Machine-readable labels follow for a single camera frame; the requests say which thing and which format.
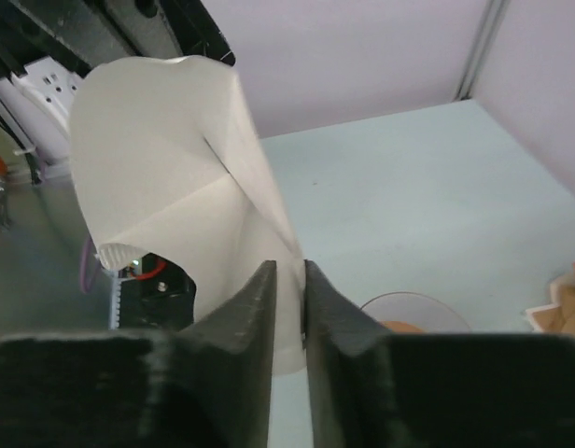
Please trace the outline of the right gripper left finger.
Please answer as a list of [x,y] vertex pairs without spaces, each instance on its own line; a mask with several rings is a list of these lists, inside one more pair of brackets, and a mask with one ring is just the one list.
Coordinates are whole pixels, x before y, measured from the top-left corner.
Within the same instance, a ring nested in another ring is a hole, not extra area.
[[263,447],[277,268],[187,329],[0,335],[0,447]]

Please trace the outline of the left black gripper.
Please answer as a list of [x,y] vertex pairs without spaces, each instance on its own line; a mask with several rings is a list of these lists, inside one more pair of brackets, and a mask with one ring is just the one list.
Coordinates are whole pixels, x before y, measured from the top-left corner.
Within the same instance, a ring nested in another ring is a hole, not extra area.
[[236,62],[200,1],[0,1],[0,78],[45,57],[84,77],[134,55]]

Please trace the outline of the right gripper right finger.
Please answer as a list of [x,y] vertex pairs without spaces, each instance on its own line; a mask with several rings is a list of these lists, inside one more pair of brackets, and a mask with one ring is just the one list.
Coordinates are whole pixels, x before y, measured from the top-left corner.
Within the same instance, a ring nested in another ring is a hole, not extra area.
[[575,447],[575,339],[387,330],[305,264],[317,447]]

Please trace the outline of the pink glass dripper cone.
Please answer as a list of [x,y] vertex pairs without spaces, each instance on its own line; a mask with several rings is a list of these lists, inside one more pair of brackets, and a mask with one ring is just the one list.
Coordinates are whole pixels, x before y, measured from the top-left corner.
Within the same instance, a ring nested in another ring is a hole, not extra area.
[[378,296],[363,304],[361,311],[395,332],[470,332],[468,323],[450,307],[413,292],[392,292]]

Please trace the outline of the white paper coffee filter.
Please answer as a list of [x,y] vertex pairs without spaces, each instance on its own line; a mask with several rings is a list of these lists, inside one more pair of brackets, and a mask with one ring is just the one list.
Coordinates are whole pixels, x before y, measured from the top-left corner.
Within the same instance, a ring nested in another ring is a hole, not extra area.
[[132,57],[83,80],[70,117],[75,192],[103,265],[152,253],[194,281],[202,319],[277,265],[273,371],[305,364],[305,269],[237,71],[203,56]]

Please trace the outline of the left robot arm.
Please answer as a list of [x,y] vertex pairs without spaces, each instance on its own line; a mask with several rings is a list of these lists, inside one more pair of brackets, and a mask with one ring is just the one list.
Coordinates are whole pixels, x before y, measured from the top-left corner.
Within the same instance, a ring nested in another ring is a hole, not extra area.
[[67,161],[67,121],[83,78],[140,56],[235,56],[200,1],[0,1],[0,120],[16,134],[33,184]]

